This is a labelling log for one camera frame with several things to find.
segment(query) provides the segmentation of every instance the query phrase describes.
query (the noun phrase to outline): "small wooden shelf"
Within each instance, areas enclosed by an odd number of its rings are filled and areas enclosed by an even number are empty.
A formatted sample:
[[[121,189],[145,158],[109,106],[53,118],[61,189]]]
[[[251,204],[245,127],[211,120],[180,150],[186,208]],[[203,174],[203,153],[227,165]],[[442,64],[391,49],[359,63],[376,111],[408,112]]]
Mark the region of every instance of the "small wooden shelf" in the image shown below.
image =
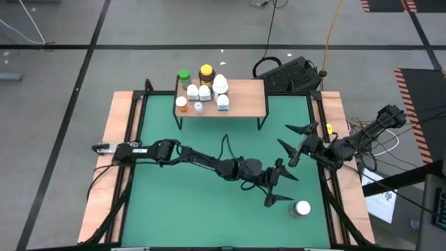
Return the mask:
[[[200,86],[198,79],[193,79],[192,83]],[[217,103],[212,99],[202,102],[203,114],[197,115],[194,110],[196,101],[188,101],[187,112],[180,112],[175,107],[177,117],[254,117],[263,118],[267,115],[267,101],[265,97],[265,86],[262,79],[228,79],[229,111],[221,112],[217,110]],[[177,82],[176,97],[187,97],[186,91]]]

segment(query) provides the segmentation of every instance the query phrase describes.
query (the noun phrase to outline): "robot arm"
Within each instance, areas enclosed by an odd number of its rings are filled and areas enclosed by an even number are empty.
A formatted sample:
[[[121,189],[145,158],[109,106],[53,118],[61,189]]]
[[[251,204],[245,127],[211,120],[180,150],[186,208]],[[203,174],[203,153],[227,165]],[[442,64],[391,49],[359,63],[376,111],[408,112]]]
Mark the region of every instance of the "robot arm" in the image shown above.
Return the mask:
[[[325,146],[322,139],[314,133],[318,125],[317,122],[305,127],[286,125],[293,132],[306,135],[298,149],[280,139],[278,141],[290,157],[289,167],[295,167],[300,155],[304,153],[328,169],[339,169],[344,165],[344,161],[352,160],[357,152],[370,151],[371,142],[385,129],[401,128],[405,123],[404,112],[395,105],[387,105],[378,112],[374,122],[349,137],[342,139],[336,137],[328,146]]]
[[[172,153],[176,150],[178,157],[172,159]],[[262,163],[256,159],[244,159],[243,157],[219,160],[212,156],[195,151],[191,147],[181,146],[175,139],[162,139],[151,146],[131,146],[127,143],[119,144],[113,156],[115,165],[134,165],[138,159],[151,159],[159,166],[177,165],[182,162],[191,163],[207,170],[215,172],[226,181],[243,180],[252,183],[253,186],[262,189],[266,198],[263,203],[271,207],[276,201],[292,200],[289,197],[274,195],[272,189],[278,184],[279,177],[298,181],[283,165],[282,159],[277,159],[274,167],[262,170]]]

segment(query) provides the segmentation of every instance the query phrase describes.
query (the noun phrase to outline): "black floor line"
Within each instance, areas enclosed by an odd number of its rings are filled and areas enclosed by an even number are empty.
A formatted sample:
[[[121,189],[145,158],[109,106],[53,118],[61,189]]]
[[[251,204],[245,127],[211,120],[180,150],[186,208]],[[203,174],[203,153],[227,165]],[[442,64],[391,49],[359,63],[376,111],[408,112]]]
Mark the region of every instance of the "black floor line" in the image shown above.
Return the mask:
[[[406,0],[403,0],[403,1],[404,1],[404,4],[406,5],[407,9],[409,9],[409,5],[407,4],[407,1]],[[437,59],[435,53],[433,53],[432,46],[429,43],[429,41],[427,40],[426,34],[423,31],[423,28],[421,27],[421,24],[420,24],[420,21],[418,20],[417,15],[411,11],[409,11],[409,15],[412,20],[413,26],[417,30],[418,36],[420,37],[423,45],[426,47],[426,52],[427,52],[427,55],[429,56],[429,60],[432,63],[433,69],[441,70],[442,68],[441,68],[440,62],[438,62],[438,59]]]
[[[94,45],[95,50],[264,50],[266,45]],[[329,50],[446,50],[446,45],[329,45]],[[0,45],[0,50],[88,50],[90,45]],[[325,45],[269,45],[273,50],[324,50]]]
[[[22,235],[20,236],[19,242],[17,244],[16,248],[17,251],[26,250],[26,247],[28,246],[31,233],[34,228],[34,224],[36,223],[40,208],[42,207],[43,199],[45,198],[45,193],[47,192],[49,181],[51,180],[51,176],[53,174],[54,167],[56,165],[56,161],[59,156],[63,140],[65,139],[65,135],[67,133],[68,124],[70,123],[71,116],[75,109],[77,98],[79,96],[79,92],[84,82],[86,71],[89,68],[91,56],[93,55],[94,51],[93,46],[98,41],[100,30],[102,28],[102,25],[104,24],[105,15],[107,14],[108,8],[110,6],[110,1],[111,0],[105,0],[104,6],[102,7],[98,23],[96,24],[93,37],[91,38],[89,50],[86,53],[84,62],[79,71],[79,75],[77,76],[76,84],[72,90],[70,101],[68,102],[65,115],[63,116],[61,127],[59,128],[56,141],[53,145],[51,154],[49,155],[49,160],[45,168],[45,172],[43,173],[43,177],[42,180],[40,181],[36,197],[34,198],[33,205],[31,206],[31,210],[29,211],[28,218],[26,219],[25,226],[22,231]]]

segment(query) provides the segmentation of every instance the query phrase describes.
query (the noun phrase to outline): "gray floor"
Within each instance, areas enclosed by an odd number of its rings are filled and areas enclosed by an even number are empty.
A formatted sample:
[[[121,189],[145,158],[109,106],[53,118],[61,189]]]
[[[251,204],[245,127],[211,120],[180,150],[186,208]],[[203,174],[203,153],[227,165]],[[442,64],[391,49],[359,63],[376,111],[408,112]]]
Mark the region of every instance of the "gray floor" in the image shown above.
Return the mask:
[[[59,5],[27,6],[36,8],[30,13],[47,41],[89,44],[103,2],[63,0]],[[276,11],[271,43],[324,44],[336,5],[329,0],[291,0]],[[22,11],[16,4],[0,1],[0,18],[37,40]],[[249,7],[247,1],[236,0],[112,0],[98,44],[264,44],[271,12],[271,6],[258,10]],[[442,32],[446,14],[417,16],[432,44],[446,44]],[[25,43],[4,26],[0,30]],[[331,41],[337,45],[422,44],[408,13],[365,13],[359,0],[344,1]],[[0,44],[8,42],[0,37]],[[14,250],[86,51],[0,53],[0,71],[26,74],[21,83],[0,83],[0,116],[5,118],[0,123],[0,243],[2,249]],[[178,69],[189,68],[195,73],[203,63],[210,63],[230,78],[251,78],[252,66],[262,55],[263,50],[94,51],[28,248],[76,243],[97,158],[90,146],[102,139],[114,91],[141,89],[147,77],[155,89],[172,90]],[[282,62],[304,56],[320,67],[323,62],[323,50],[270,50],[268,56],[277,56]],[[436,51],[436,56],[446,66],[446,51]],[[258,72],[273,67],[265,63]],[[328,53],[325,90],[341,92],[347,117],[371,120],[386,104],[403,107],[394,68],[432,69],[432,65],[422,50],[332,50]],[[400,140],[392,153],[421,165],[413,134],[403,134]],[[388,155],[380,159],[413,168]],[[379,170],[387,175],[400,172],[382,164]],[[412,247],[382,229],[374,232],[377,242],[385,247]]]

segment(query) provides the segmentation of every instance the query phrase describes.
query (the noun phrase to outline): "green mat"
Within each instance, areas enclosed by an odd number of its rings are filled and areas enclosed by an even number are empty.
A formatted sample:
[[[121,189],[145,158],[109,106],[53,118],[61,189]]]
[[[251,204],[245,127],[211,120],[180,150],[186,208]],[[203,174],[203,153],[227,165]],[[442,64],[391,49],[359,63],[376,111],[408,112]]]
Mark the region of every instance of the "green mat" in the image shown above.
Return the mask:
[[[261,131],[253,118],[185,118],[180,131],[172,115],[173,99],[149,96],[141,135],[144,145],[171,138],[218,156],[220,141],[227,133],[236,156],[257,158],[265,169],[273,166],[277,158],[287,161],[277,138],[295,146],[302,140],[284,125],[303,126],[310,122],[306,97],[270,96],[270,115]],[[231,158],[226,145],[222,159],[225,158]],[[329,248],[316,163],[302,156],[299,165],[289,171],[300,181],[282,177],[274,193],[308,201],[312,211],[302,218],[288,214],[291,201],[279,201],[266,208],[265,195],[258,188],[242,191],[242,181],[225,181],[192,164],[163,168],[138,165],[122,245]]]

